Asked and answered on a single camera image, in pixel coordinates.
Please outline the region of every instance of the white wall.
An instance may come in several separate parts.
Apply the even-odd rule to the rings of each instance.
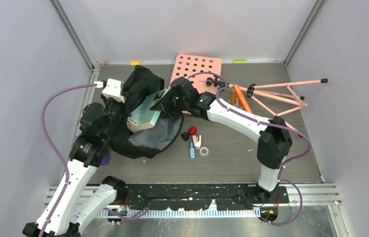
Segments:
[[[48,1],[0,1],[0,236],[21,236],[42,212],[49,186],[60,180],[62,165],[41,131],[43,102],[87,77]],[[61,96],[46,114],[63,155],[82,97],[82,91]]]
[[[315,0],[62,0],[97,60],[171,63],[179,53],[282,62]]]
[[[369,237],[369,1],[327,1],[289,70],[325,178],[335,182],[354,232]]]

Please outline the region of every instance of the gray floor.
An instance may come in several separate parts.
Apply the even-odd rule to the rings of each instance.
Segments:
[[[276,223],[291,220],[298,207],[279,207]],[[294,223],[269,226],[257,218],[186,218],[140,219],[110,225],[107,220],[94,219],[85,229],[84,237],[335,237],[327,206],[304,206]]]
[[[149,65],[152,72],[165,79],[169,84],[173,65]],[[110,65],[101,69],[99,80],[114,78],[126,80],[134,66]],[[284,64],[223,64],[222,76],[233,84],[247,87],[257,85],[289,82]],[[274,90],[285,92],[286,89]],[[93,101],[100,102],[101,90],[97,89]],[[227,98],[229,90],[223,92]],[[267,98],[259,99],[276,113],[293,108],[286,103]],[[248,100],[254,114],[271,117],[253,100]],[[306,132],[301,113],[284,115],[283,118],[301,132]],[[256,144],[241,133],[222,124],[205,121],[201,118],[185,116],[183,131],[196,126],[202,135],[202,145],[209,148],[209,156],[204,158],[196,153],[196,159],[189,158],[188,143],[181,138],[165,152],[153,159],[129,159],[111,152],[110,163],[101,166],[91,178],[91,183],[100,183],[106,176],[112,175],[127,183],[255,183],[260,175],[260,163],[256,158]],[[293,146],[289,157],[306,150],[306,142],[292,135]],[[320,181],[313,152],[304,158],[287,165],[283,177],[296,183]]]

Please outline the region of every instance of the roll of tape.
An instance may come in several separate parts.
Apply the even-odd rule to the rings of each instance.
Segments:
[[[200,155],[207,157],[209,155],[209,149],[207,147],[200,147]]]

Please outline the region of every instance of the orange box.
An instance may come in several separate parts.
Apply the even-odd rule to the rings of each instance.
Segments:
[[[228,97],[228,103],[252,114],[251,108],[249,107],[243,92],[237,84],[232,86],[231,93]]]

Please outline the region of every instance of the black bag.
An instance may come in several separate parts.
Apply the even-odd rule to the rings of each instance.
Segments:
[[[125,110],[116,131],[111,138],[111,149],[120,155],[136,159],[153,158],[165,151],[178,137],[183,126],[183,115],[177,119],[159,118],[153,128],[132,133],[126,126],[127,117],[145,98],[164,89],[164,80],[151,70],[137,65],[123,84]]]

